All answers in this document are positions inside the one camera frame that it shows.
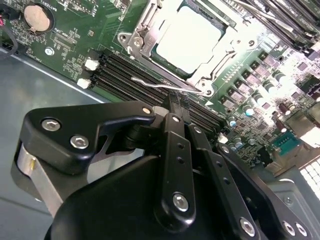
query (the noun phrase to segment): mounting hole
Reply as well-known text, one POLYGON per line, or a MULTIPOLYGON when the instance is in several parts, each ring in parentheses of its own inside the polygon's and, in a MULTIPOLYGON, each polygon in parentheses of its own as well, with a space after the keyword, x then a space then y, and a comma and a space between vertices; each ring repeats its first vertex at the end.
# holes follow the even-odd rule
POLYGON ((177 145, 178 145, 178 148, 180 148, 180 149, 184 149, 185 148, 185 145, 181 144, 180 142, 177 145))
POLYGON ((279 56, 279 57, 278 57, 278 61, 279 61, 279 62, 282 62, 284 59, 285 59, 284 56, 279 56))
POLYGON ((180 156, 178 156, 176 159, 178 160, 178 162, 179 162, 180 164, 184 164, 184 163, 185 163, 185 160, 184 160, 182 157, 180 157, 180 156))
POLYGON ((225 184, 227 184, 227 185, 231 184, 231 182, 229 181, 229 179, 226 178, 226 177, 223 178, 223 181, 224 181, 225 184))
POLYGON ((295 223, 296 227, 298 228, 299 232, 303 235, 303 236, 308 236, 307 231, 304 229, 303 226, 301 226, 299 223, 295 223))
POLYGON ((285 229, 291 236, 295 236, 295 235, 296 235, 296 232, 295 232, 294 228, 293 228, 289 223, 287 223, 286 221, 283 221, 282 224, 283 224, 283 226, 284 226, 284 229, 285 229))
POLYGON ((120 35, 119 39, 124 43, 127 40, 127 37, 125 35, 120 35))
POLYGON ((221 162, 216 161, 216 164, 217 164, 220 168, 222 168, 222 164, 221 164, 221 162))

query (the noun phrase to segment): integrated circuit chip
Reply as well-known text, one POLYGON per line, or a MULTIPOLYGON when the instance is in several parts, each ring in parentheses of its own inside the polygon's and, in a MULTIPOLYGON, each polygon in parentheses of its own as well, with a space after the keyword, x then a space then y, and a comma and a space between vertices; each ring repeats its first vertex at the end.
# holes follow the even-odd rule
POLYGON ((266 135, 263 136, 263 138, 266 139, 266 140, 270 140, 271 136, 269 134, 266 134, 266 135))
POLYGON ((308 65, 305 62, 300 63, 300 65, 298 66, 298 69, 300 71, 304 71, 306 68, 308 67, 308 65))
POLYGON ((252 85, 255 85, 255 84, 260 85, 262 83, 255 75, 253 75, 247 70, 242 74, 242 76, 245 80, 247 80, 252 85))
POLYGON ((227 99, 226 97, 223 97, 220 102, 222 103, 223 106, 225 106, 228 109, 232 109, 235 107, 235 103, 232 102, 231 100, 227 99))
POLYGON ((265 64, 269 65, 270 67, 278 67, 279 63, 276 59, 274 59, 271 55, 267 54, 266 52, 263 52, 260 54, 259 59, 263 61, 265 64))
POLYGON ((263 123, 261 123, 258 127, 257 127, 257 129, 258 130, 265 130, 266 129, 266 125, 264 125, 263 123))
POLYGON ((271 106, 269 103, 266 102, 265 104, 262 105, 262 107, 263 109, 268 110, 271 106))
POLYGON ((237 80, 234 85, 236 86, 237 89, 239 89, 241 92, 245 93, 245 94, 252 94, 254 92, 254 90, 249 87, 247 84, 245 84, 244 82, 242 82, 241 80, 237 80))
POLYGON ((258 62, 254 61, 250 67, 260 76, 262 77, 269 77, 271 72, 269 72, 265 66, 259 64, 258 62))
POLYGON ((165 31, 156 52, 172 65, 192 74, 200 64, 212 58, 212 49, 220 37, 221 31, 211 22, 183 6, 165 31))
POLYGON ((294 99, 297 99, 300 96, 299 93, 297 93, 296 91, 291 95, 291 97, 293 97, 294 99))
POLYGON ((245 96, 243 96, 242 94, 240 94, 239 92, 237 92, 236 90, 234 90, 233 88, 231 88, 229 91, 228 91, 228 95, 233 99, 235 100, 236 102, 241 102, 243 100, 246 99, 245 96))

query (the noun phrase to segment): gray surface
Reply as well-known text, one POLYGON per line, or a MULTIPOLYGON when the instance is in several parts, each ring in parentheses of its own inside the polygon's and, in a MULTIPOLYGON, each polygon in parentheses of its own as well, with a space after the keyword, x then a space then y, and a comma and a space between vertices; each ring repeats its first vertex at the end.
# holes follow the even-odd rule
POLYGON ((297 186, 288 181, 277 181, 268 184, 268 186, 308 227, 313 239, 320 239, 320 224, 297 186))
POLYGON ((94 104, 97 98, 14 58, 2 61, 0 72, 0 239, 43 239, 52 217, 42 202, 20 190, 10 176, 23 117, 32 109, 94 104))

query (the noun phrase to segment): metal lever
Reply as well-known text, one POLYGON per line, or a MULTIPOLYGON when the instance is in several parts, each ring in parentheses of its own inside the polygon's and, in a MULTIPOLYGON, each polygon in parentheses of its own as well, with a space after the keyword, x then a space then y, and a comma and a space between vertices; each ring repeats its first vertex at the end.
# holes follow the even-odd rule
POLYGON ((187 93, 191 93, 191 94, 202 95, 202 96, 206 96, 206 97, 211 95, 211 92, 207 93, 207 92, 203 92, 203 91, 194 91, 194 90, 189 90, 189 89, 185 89, 185 88, 181 88, 181 87, 165 85, 165 84, 150 84, 150 83, 146 83, 142 79, 137 78, 135 76, 131 77, 131 80, 138 82, 138 83, 141 83, 142 85, 150 87, 150 88, 171 89, 171 90, 177 90, 177 91, 187 92, 187 93))

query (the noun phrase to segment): silver metal frame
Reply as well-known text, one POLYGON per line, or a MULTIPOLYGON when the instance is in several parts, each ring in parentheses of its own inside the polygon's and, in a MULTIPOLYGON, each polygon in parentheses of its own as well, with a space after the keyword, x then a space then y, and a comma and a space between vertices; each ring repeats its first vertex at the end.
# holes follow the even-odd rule
POLYGON ((215 93, 212 83, 222 73, 225 66, 228 66, 229 61, 231 61, 237 53, 242 52, 243 49, 250 50, 255 48, 257 40, 245 39, 245 34, 243 33, 247 26, 244 24, 244 19, 225 3, 220 0, 209 1, 220 11, 226 13, 236 23, 236 26, 230 26, 226 20, 205 3, 197 0, 197 2, 228 25, 228 27, 223 37, 214 47, 210 61, 201 64, 192 77, 187 80, 181 79, 151 59, 151 51, 160 40, 161 32, 165 31, 162 26, 163 22, 166 20, 170 21, 171 17, 177 14, 177 9, 183 0, 149 0, 134 31, 132 33, 120 32, 117 39, 123 48, 126 49, 127 54, 130 55, 132 60, 137 60, 150 68, 156 66, 163 71, 159 72, 163 77, 166 78, 166 76, 168 76, 166 80, 171 81, 182 89, 188 91, 200 90, 201 93, 204 93, 200 95, 211 97, 215 93))

